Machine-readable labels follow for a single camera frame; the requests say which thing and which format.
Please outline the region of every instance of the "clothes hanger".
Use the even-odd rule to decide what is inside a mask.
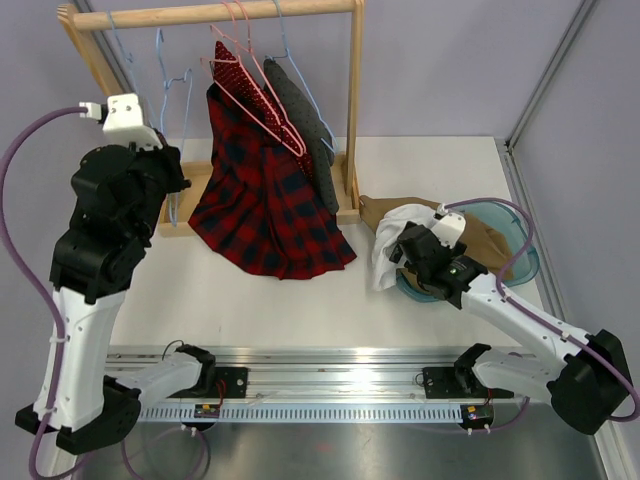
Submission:
[[[226,3],[225,0],[220,0],[220,1],[223,4]],[[298,130],[296,129],[296,127],[289,120],[289,117],[287,115],[287,111],[285,110],[284,106],[282,105],[282,102],[280,101],[280,98],[278,98],[278,95],[276,94],[275,90],[271,86],[271,83],[269,82],[269,79],[264,74],[264,70],[262,70],[262,65],[260,64],[260,62],[258,61],[258,59],[255,56],[255,53],[254,53],[254,50],[253,50],[253,46],[251,44],[251,20],[249,19],[249,14],[245,10],[244,5],[242,4],[242,2],[240,0],[233,0],[233,1],[240,7],[240,10],[242,10],[242,13],[244,15],[244,19],[247,22],[247,46],[248,46],[248,48],[245,48],[240,42],[236,42],[235,45],[238,48],[246,51],[249,55],[251,55],[251,59],[253,60],[253,63],[255,64],[256,68],[258,69],[258,72],[260,73],[260,76],[264,80],[265,86],[267,86],[269,88],[269,91],[271,92],[271,95],[273,96],[274,100],[276,101],[276,103],[280,107],[280,111],[282,112],[282,115],[283,115],[283,117],[285,119],[285,122],[287,123],[289,128],[291,130],[293,130],[293,132],[295,132],[295,135],[296,135],[297,139],[303,145],[304,151],[306,153],[307,147],[304,144],[304,140],[302,140],[302,136],[300,135],[300,133],[298,133]]]
[[[302,73],[300,73],[300,70],[298,69],[298,66],[296,65],[296,62],[293,61],[293,56],[291,55],[291,50],[289,50],[289,41],[287,40],[287,33],[285,32],[284,29],[284,17],[282,16],[282,10],[280,9],[280,0],[273,0],[273,3],[276,4],[276,9],[278,10],[278,17],[280,18],[280,33],[282,36],[282,44],[284,45],[284,55],[280,55],[277,57],[272,57],[267,55],[266,58],[268,58],[269,60],[274,60],[276,58],[285,58],[288,59],[289,62],[291,62],[291,65],[293,66],[293,69],[296,71],[296,73],[298,74],[298,78],[300,78],[300,80],[302,81],[302,85],[304,86],[304,89],[307,91],[307,95],[309,96],[309,99],[311,100],[311,103],[313,104],[313,108],[316,110],[316,113],[318,114],[318,118],[320,119],[320,122],[324,125],[324,127],[327,129],[327,132],[329,132],[329,135],[331,136],[331,143],[332,145],[329,145],[329,143],[323,138],[322,139],[322,143],[324,143],[327,148],[329,150],[331,150],[332,153],[336,153],[335,148],[338,145],[338,142],[336,141],[336,137],[333,134],[333,132],[331,131],[331,128],[329,128],[329,125],[327,125],[327,122],[324,121],[324,118],[322,118],[322,114],[320,113],[320,108],[318,107],[318,104],[316,103],[316,99],[313,98],[313,94],[311,93],[311,90],[309,89],[309,86],[307,85],[307,82],[305,81],[304,77],[302,76]]]
[[[151,125],[151,128],[155,128],[155,125],[158,124],[157,122],[158,117],[156,116],[156,112],[153,108],[153,105],[151,105],[151,102],[148,100],[148,98],[142,94],[141,89],[138,86],[138,83],[136,81],[136,75],[135,75],[135,69],[134,69],[135,59],[133,58],[133,54],[125,50],[124,44],[120,39],[120,35],[118,34],[118,29],[116,28],[116,24],[113,21],[113,17],[111,15],[110,10],[107,10],[107,17],[109,18],[109,23],[111,24],[111,31],[113,32],[113,36],[115,37],[116,43],[118,44],[120,55],[122,56],[125,65],[127,66],[127,70],[129,71],[129,79],[131,80],[131,83],[133,83],[132,85],[133,91],[136,93],[136,95],[138,95],[138,97],[140,97],[140,99],[144,103],[146,103],[147,108],[149,109],[149,112],[151,112],[151,118],[148,119],[149,124]]]
[[[238,1],[238,0],[234,0],[238,6],[240,7],[240,9],[242,10],[245,20],[247,21],[247,37],[248,37],[248,47],[245,47],[244,45],[242,45],[236,38],[233,38],[225,33],[223,33],[219,28],[217,28],[215,25],[211,25],[210,29],[211,32],[214,34],[218,35],[218,38],[226,38],[228,40],[231,40],[235,46],[235,50],[236,50],[236,59],[235,60],[221,60],[221,59],[211,59],[208,57],[202,57],[200,59],[200,63],[204,68],[204,64],[203,61],[208,61],[210,67],[212,66],[213,63],[237,63],[240,68],[242,69],[243,74],[249,79],[252,87],[256,90],[256,92],[259,94],[259,96],[261,97],[261,99],[263,100],[263,102],[267,105],[267,107],[269,108],[269,110],[271,111],[277,125],[284,130],[285,132],[287,132],[289,134],[289,137],[291,138],[291,140],[293,141],[293,143],[296,145],[297,149],[294,149],[292,147],[290,147],[286,142],[282,142],[282,137],[281,135],[277,135],[275,134],[273,131],[271,131],[266,125],[264,125],[264,123],[262,123],[260,120],[258,120],[251,112],[249,112],[244,105],[242,105],[241,102],[239,102],[233,95],[231,95],[225,88],[224,86],[220,85],[220,82],[216,82],[214,79],[214,82],[218,84],[218,86],[223,90],[224,93],[226,93],[229,97],[231,97],[231,99],[240,107],[242,108],[242,110],[244,110],[254,121],[256,121],[265,131],[267,131],[271,136],[273,136],[274,138],[276,138],[277,140],[281,141],[283,143],[283,145],[289,149],[294,155],[296,155],[297,157],[301,157],[302,155],[304,155],[306,153],[306,146],[304,144],[304,141],[302,140],[302,137],[300,136],[300,134],[298,133],[297,129],[291,125],[291,122],[289,122],[288,116],[286,111],[284,110],[284,107],[282,106],[282,103],[280,102],[280,99],[278,98],[278,96],[275,94],[275,91],[273,90],[273,87],[271,86],[271,84],[269,83],[269,81],[267,80],[266,76],[264,75],[264,72],[262,71],[262,68],[260,67],[260,63],[258,62],[258,60],[255,58],[255,54],[253,52],[253,47],[251,45],[251,26],[250,26],[250,20],[249,20],[249,15],[247,14],[246,10],[244,9],[244,6]],[[231,15],[231,19],[233,22],[233,27],[234,27],[234,32],[236,34],[236,36],[238,36],[238,25],[237,25],[237,21],[235,18],[235,15],[233,13],[233,11],[231,10],[229,4],[227,2],[225,2],[224,0],[222,0],[222,3],[225,5],[225,7],[227,8],[227,10],[229,10],[229,13]],[[255,80],[253,79],[253,77],[249,74],[249,72],[247,71],[246,67],[244,66],[244,64],[242,63],[242,51],[247,52],[251,55],[254,63],[256,64],[256,66],[258,67],[258,71],[260,72],[260,75],[264,78],[265,80],[265,84],[267,85],[267,87],[269,88],[269,90],[271,91],[274,100],[276,101],[276,103],[278,104],[278,106],[280,107],[282,116],[284,117],[285,121],[287,122],[285,125],[282,125],[280,123],[280,119],[279,119],[279,115],[276,113],[275,109],[271,106],[270,102],[267,100],[264,92],[262,91],[262,89],[256,84]],[[207,74],[212,74],[212,72],[207,71],[207,69],[205,68],[205,71],[207,72]]]
[[[234,0],[234,2],[240,7],[240,9],[241,9],[241,11],[242,11],[242,13],[244,15],[245,21],[247,22],[247,47],[242,45],[237,40],[237,38],[239,37],[237,22],[235,20],[235,16],[234,16],[230,6],[228,5],[228,3],[225,0],[221,0],[221,3],[224,4],[227,7],[227,10],[229,10],[229,13],[231,14],[231,17],[232,17],[232,20],[233,20],[233,23],[234,23],[234,33],[236,35],[236,38],[232,38],[231,36],[226,35],[218,27],[216,27],[215,25],[212,25],[212,31],[215,30],[216,33],[218,34],[218,36],[220,36],[222,38],[227,38],[227,39],[229,39],[229,40],[231,40],[233,42],[233,44],[236,47],[236,55],[237,55],[237,57],[238,57],[238,59],[240,61],[240,64],[242,64],[241,50],[246,52],[246,53],[248,53],[251,56],[256,68],[258,69],[258,72],[260,73],[260,76],[262,76],[263,80],[265,81],[265,85],[269,88],[269,90],[271,91],[271,95],[273,96],[273,99],[275,100],[277,105],[280,107],[280,111],[281,111],[282,116],[284,117],[285,122],[286,122],[286,125],[283,127],[283,129],[290,136],[293,137],[293,140],[294,140],[294,142],[296,144],[302,146],[303,153],[306,153],[307,147],[304,144],[304,140],[302,140],[302,136],[300,135],[298,130],[295,128],[295,126],[289,120],[289,117],[287,115],[287,111],[284,109],[284,106],[280,102],[280,99],[278,98],[278,95],[276,94],[275,90],[271,86],[271,83],[269,82],[269,80],[267,79],[266,75],[264,74],[264,71],[262,70],[260,62],[258,62],[258,59],[255,56],[255,53],[254,53],[254,50],[253,50],[253,46],[252,46],[252,43],[251,43],[251,21],[249,19],[249,15],[247,14],[247,11],[245,10],[244,5],[242,4],[242,2],[240,2],[240,0]],[[272,111],[272,113],[276,117],[276,123],[278,124],[278,126],[280,126],[280,120],[278,118],[278,115],[275,114],[275,111],[270,106],[269,106],[269,108],[270,108],[270,110]]]
[[[184,120],[182,123],[182,140],[180,141],[180,153],[184,154],[184,142],[187,138],[187,124],[189,121],[189,106],[191,105],[191,92],[193,91],[193,70],[187,68],[181,77],[168,78],[167,69],[164,66],[164,60],[162,58],[162,44],[164,43],[164,35],[162,29],[158,28],[156,32],[156,55],[158,57],[158,63],[160,64],[160,70],[162,71],[162,88],[164,90],[164,99],[162,101],[162,109],[160,110],[160,132],[166,135],[164,129],[164,117],[167,111],[167,105],[169,103],[169,90],[174,82],[189,82],[189,92],[187,93],[187,107],[184,112]],[[174,227],[178,226],[178,198],[179,193],[169,194],[169,221]]]

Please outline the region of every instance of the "blue hanger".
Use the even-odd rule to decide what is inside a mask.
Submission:
[[[120,49],[120,55],[124,59],[127,70],[129,71],[129,77],[131,77],[131,81],[133,82],[133,91],[136,93],[136,95],[138,95],[138,97],[141,97],[144,101],[145,97],[140,93],[140,88],[138,87],[138,83],[136,82],[136,75],[134,72],[135,60],[133,58],[133,54],[127,53],[127,51],[124,49],[124,45],[122,44],[122,40],[120,39],[118,30],[116,29],[116,24],[113,22],[113,17],[111,16],[111,11],[109,10],[107,10],[107,17],[109,17],[109,23],[111,23],[111,31],[113,32],[113,36],[115,37],[116,42],[118,43],[118,48]],[[158,117],[156,116],[156,112],[153,109],[153,105],[151,105],[151,102],[147,100],[146,103],[147,103],[147,106],[149,107],[149,111],[151,112],[151,116],[153,119],[153,121],[150,119],[149,123],[153,127],[154,123],[157,123]]]
[[[284,30],[284,17],[282,16],[282,10],[280,9],[280,2],[279,0],[273,0],[273,3],[276,4],[276,8],[278,9],[278,16],[280,17],[280,31],[282,34],[282,43],[284,45],[284,55],[281,55],[279,57],[271,57],[267,55],[267,58],[270,60],[274,60],[276,58],[289,59],[289,61],[291,62],[291,65],[293,65],[294,70],[298,74],[298,77],[300,77],[300,80],[302,81],[302,85],[304,85],[304,88],[307,91],[307,95],[309,95],[309,98],[311,99],[311,103],[313,103],[313,108],[315,108],[316,113],[318,114],[318,118],[320,119],[322,124],[325,126],[325,128],[329,132],[329,135],[331,135],[331,143],[333,144],[333,146],[329,145],[329,143],[327,143],[327,141],[324,138],[322,139],[322,143],[324,143],[327,146],[327,148],[329,148],[329,150],[331,150],[331,152],[335,154],[336,151],[334,147],[337,146],[336,137],[333,135],[333,132],[331,131],[331,128],[329,128],[329,125],[327,125],[327,122],[325,122],[324,119],[322,118],[322,115],[320,114],[320,108],[318,107],[318,104],[316,103],[315,98],[313,98],[313,95],[311,94],[311,90],[309,90],[309,86],[307,85],[307,82],[302,76],[302,73],[300,73],[300,70],[298,69],[296,62],[293,61],[293,57],[291,56],[291,51],[289,50],[289,42],[287,41],[287,33]]]
[[[184,112],[184,120],[182,123],[182,140],[180,142],[180,152],[184,152],[184,142],[187,137],[187,124],[189,121],[189,107],[191,105],[191,92],[193,91],[193,70],[187,68],[181,77],[168,78],[167,70],[164,66],[164,60],[162,59],[162,44],[164,43],[164,35],[162,29],[158,28],[156,32],[156,55],[158,56],[158,63],[162,70],[162,88],[164,90],[164,99],[162,101],[162,109],[160,110],[160,132],[165,134],[164,129],[164,117],[167,111],[167,104],[169,102],[169,90],[174,82],[189,82],[189,92],[187,93],[187,107]],[[178,225],[178,194],[173,193],[169,195],[169,220],[174,227]]]

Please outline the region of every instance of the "wooden clothes rack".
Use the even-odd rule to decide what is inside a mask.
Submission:
[[[344,153],[336,155],[335,163],[331,167],[336,196],[340,205],[337,213],[339,225],[360,221],[360,195],[355,168],[355,149],[360,97],[364,3],[365,0],[281,0],[280,2],[282,15],[288,17],[351,13],[347,146]],[[278,10],[272,0],[243,2],[243,6],[252,20],[278,17]],[[230,4],[230,7],[236,18],[243,18],[242,10],[238,5]],[[111,12],[111,16],[116,28],[162,27],[231,20],[231,13],[222,4],[122,10]],[[102,92],[107,96],[126,93],[91,34],[93,31],[111,30],[107,13],[79,13],[73,5],[61,5],[58,7],[58,20],[89,67]],[[181,195],[177,227],[172,226],[169,222],[167,202],[165,201],[158,223],[159,232],[165,236],[194,234],[187,221],[200,201],[211,176],[212,166],[209,161],[186,162],[183,163],[183,171],[185,176],[191,179],[192,187]]]

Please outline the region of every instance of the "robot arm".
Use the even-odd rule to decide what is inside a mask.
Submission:
[[[441,207],[435,219],[431,229],[408,223],[398,237],[400,251],[392,256],[406,260],[405,266],[416,273],[429,294],[483,318],[535,355],[521,358],[476,344],[454,365],[458,383],[468,394],[484,386],[549,403],[573,428],[594,434],[628,391],[602,364],[567,339],[598,352],[631,381],[620,341],[605,330],[591,335],[562,322],[507,289],[506,296],[524,307],[516,308],[498,292],[495,275],[463,255],[466,246],[458,239],[464,231],[464,217]],[[531,314],[562,334],[545,328]]]
[[[140,411],[179,391],[215,391],[215,357],[185,345],[166,360],[117,380],[105,376],[113,325],[133,271],[151,246],[162,202],[190,186],[180,152],[144,124],[135,94],[109,97],[106,107],[81,104],[84,116],[104,123],[110,142],[83,157],[71,185],[77,203],[69,230],[56,243],[50,279],[65,320],[61,368],[54,372],[58,340],[38,399],[16,415],[35,433],[45,414],[57,445],[79,455],[123,440]],[[53,411],[46,400],[59,377]]]

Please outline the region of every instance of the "blue bowl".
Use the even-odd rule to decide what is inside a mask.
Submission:
[[[478,220],[502,233],[512,254],[520,250],[527,239],[527,232],[522,227],[522,221],[505,205],[495,202],[482,202],[466,205],[455,210],[475,215]],[[533,245],[527,250],[526,254],[518,259],[511,270],[513,271],[513,279],[504,282],[508,287],[522,285],[536,276],[538,270],[540,270],[540,258]],[[396,280],[400,291],[416,302],[430,303],[438,301],[437,298],[431,295],[415,290],[400,272],[397,273]]]

